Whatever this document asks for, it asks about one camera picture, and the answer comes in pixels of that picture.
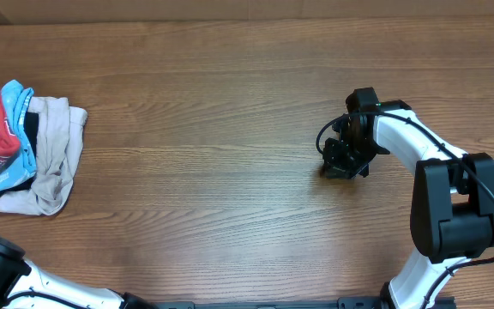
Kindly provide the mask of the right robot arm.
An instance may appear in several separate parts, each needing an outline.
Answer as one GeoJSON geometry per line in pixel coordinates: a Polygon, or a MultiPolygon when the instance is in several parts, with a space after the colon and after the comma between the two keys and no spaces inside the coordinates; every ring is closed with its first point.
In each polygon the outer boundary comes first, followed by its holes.
{"type": "Polygon", "coordinates": [[[414,249],[381,290],[381,308],[444,308],[437,298],[458,270],[494,264],[494,160],[469,154],[428,129],[401,100],[351,102],[316,140],[322,173],[353,179],[377,155],[394,155],[413,175],[410,231],[414,249]]]}

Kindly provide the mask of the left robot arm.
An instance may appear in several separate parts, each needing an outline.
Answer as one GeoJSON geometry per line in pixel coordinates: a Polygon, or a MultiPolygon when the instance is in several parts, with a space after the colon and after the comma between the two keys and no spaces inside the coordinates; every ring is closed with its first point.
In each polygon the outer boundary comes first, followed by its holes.
{"type": "Polygon", "coordinates": [[[0,308],[153,308],[133,294],[90,288],[46,272],[0,237],[0,308]]]}

